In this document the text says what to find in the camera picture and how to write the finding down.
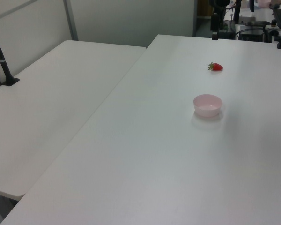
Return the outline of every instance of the floor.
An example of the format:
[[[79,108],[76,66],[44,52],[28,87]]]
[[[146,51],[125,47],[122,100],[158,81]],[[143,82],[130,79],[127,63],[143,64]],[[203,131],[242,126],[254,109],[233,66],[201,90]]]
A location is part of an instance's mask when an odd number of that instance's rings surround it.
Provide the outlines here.
[[[196,37],[211,38],[212,32],[210,30],[210,18],[197,18]]]

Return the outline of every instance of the pink bowl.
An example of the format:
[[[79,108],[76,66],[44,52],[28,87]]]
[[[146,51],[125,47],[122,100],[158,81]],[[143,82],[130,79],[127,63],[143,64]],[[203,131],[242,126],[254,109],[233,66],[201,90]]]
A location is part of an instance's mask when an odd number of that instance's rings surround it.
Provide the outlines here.
[[[219,114],[222,100],[215,95],[199,95],[194,98],[195,112],[203,117],[213,117]]]

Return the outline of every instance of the white wall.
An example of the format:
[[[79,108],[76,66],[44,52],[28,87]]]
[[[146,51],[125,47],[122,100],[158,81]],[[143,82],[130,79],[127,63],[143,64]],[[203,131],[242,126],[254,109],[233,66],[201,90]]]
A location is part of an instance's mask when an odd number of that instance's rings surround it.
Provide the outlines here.
[[[0,46],[13,76],[65,40],[71,34],[63,0],[37,0],[0,19]]]
[[[196,0],[68,0],[78,39],[148,47],[158,34],[192,36]]]

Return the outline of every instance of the strawberry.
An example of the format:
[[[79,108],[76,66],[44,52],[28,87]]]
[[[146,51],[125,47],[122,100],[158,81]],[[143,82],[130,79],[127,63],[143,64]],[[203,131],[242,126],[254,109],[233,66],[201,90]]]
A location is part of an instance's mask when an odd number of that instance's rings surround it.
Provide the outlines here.
[[[209,70],[213,70],[213,71],[223,70],[223,67],[217,63],[210,63],[208,66],[209,66],[209,68],[208,68]]]

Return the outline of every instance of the white table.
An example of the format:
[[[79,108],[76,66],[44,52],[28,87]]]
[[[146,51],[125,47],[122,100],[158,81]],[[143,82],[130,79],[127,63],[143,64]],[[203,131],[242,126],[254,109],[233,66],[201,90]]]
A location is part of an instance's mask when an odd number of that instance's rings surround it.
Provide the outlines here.
[[[281,225],[281,50],[158,36],[2,225],[77,223]]]
[[[0,87],[0,195],[19,200],[145,48],[66,41]]]

